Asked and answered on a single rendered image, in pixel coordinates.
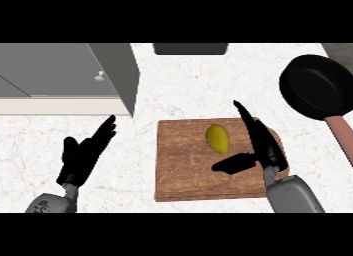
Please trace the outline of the dark grey appliance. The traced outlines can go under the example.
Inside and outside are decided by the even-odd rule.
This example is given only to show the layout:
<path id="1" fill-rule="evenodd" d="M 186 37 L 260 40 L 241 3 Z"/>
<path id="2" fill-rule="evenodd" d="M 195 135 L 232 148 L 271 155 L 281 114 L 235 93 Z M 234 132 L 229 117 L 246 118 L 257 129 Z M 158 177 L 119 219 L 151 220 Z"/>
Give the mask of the dark grey appliance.
<path id="1" fill-rule="evenodd" d="M 228 43 L 155 43 L 157 55 L 223 55 Z"/>

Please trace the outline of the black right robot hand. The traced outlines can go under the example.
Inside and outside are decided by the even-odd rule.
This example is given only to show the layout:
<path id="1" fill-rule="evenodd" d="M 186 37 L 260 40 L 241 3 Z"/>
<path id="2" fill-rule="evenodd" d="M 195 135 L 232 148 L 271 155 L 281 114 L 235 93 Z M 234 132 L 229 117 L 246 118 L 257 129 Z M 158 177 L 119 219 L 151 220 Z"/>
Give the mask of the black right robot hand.
<path id="1" fill-rule="evenodd" d="M 263 122 L 253 119 L 243 104 L 234 101 L 234 105 L 247 127 L 254 152 L 232 155 L 213 164 L 212 170 L 222 171 L 226 174 L 235 174 L 253 168 L 256 163 L 260 163 L 262 168 L 272 166 L 281 172 L 288 168 L 288 162 L 274 135 Z"/>

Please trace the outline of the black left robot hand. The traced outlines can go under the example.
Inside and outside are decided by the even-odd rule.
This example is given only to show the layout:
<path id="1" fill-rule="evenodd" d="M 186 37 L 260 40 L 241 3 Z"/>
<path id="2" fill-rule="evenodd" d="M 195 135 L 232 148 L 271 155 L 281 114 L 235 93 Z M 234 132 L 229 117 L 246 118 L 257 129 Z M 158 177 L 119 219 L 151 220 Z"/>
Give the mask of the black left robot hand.
<path id="1" fill-rule="evenodd" d="M 92 137 L 82 142 L 68 136 L 64 139 L 62 168 L 57 183 L 80 187 L 92 173 L 99 156 L 116 136 L 116 116 L 111 115 Z"/>

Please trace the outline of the brown wooden cutting board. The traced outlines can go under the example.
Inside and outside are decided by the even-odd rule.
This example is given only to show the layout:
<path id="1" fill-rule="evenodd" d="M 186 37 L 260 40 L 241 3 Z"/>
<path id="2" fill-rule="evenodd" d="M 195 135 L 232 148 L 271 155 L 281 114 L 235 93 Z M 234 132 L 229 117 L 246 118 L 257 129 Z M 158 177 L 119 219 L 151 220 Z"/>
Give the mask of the brown wooden cutting board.
<path id="1" fill-rule="evenodd" d="M 206 142 L 213 124 L 229 134 L 229 151 L 216 153 Z M 260 163 L 248 170 L 226 174 L 213 171 L 216 162 L 237 153 L 253 153 L 241 118 L 161 120 L 157 131 L 155 201 L 186 201 L 266 196 Z"/>

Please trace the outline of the grey cabinet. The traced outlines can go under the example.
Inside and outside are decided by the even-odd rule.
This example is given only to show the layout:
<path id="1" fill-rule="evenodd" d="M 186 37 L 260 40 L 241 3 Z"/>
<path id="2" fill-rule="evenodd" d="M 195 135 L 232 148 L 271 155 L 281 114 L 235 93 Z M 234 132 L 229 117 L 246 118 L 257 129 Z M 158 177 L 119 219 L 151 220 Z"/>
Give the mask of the grey cabinet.
<path id="1" fill-rule="evenodd" d="M 130 116 L 138 85 L 127 43 L 0 43 L 0 115 Z"/>

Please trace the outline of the yellow lemon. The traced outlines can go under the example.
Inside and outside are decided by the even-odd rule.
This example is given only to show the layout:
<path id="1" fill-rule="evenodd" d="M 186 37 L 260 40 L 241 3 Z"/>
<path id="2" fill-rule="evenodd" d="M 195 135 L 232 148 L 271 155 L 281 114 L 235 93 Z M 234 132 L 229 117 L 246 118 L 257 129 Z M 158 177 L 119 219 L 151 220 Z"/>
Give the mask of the yellow lemon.
<path id="1" fill-rule="evenodd" d="M 206 140 L 212 150 L 219 154 L 229 151 L 229 135 L 223 126 L 213 124 L 206 131 Z"/>

